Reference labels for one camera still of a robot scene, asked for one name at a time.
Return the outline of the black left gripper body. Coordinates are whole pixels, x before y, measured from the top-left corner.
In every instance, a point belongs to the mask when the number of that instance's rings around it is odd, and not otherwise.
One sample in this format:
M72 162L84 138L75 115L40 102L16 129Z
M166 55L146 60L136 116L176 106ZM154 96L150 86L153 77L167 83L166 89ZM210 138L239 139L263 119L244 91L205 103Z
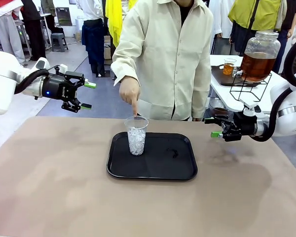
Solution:
M74 101L77 87L71 79L77 79L77 77L68 74L45 77L41 89L42 96L55 100Z

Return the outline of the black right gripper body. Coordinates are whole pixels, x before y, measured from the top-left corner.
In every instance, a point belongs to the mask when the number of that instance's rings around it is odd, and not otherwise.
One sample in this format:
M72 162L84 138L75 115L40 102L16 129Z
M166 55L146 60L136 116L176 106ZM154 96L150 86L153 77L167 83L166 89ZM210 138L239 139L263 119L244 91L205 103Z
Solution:
M233 113L234 137L255 135L257 131L257 116L247 116L243 112Z

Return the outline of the person's right hand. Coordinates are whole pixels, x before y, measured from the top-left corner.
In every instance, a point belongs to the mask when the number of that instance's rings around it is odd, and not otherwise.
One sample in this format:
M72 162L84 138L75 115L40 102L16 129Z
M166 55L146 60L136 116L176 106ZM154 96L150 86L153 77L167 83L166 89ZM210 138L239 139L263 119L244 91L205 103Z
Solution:
M131 105L133 116L138 114L138 99L140 97L140 85L138 81L129 76L125 76L120 83L119 95L122 100Z

